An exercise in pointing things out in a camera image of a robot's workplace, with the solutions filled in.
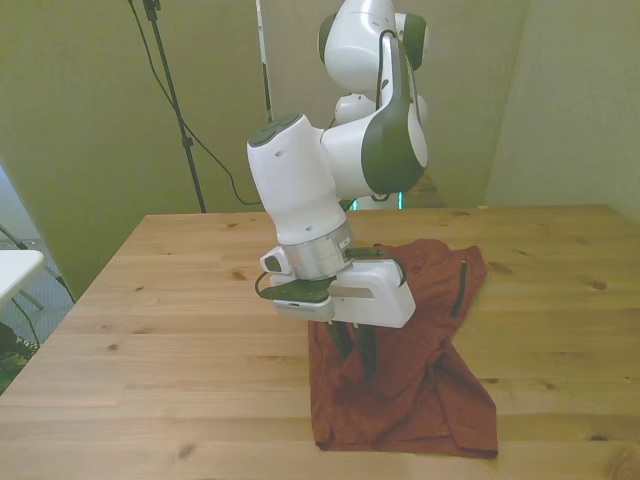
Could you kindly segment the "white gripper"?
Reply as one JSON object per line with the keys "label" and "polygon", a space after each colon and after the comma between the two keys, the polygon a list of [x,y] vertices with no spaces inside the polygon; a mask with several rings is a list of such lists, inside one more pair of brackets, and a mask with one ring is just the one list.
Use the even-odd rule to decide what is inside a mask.
{"label": "white gripper", "polygon": [[327,331],[342,359],[349,357],[353,340],[346,323],[357,325],[356,338],[364,373],[372,377],[377,369],[376,328],[402,328],[416,304],[403,274],[393,260],[355,260],[339,272],[328,292],[333,299],[336,321]]}

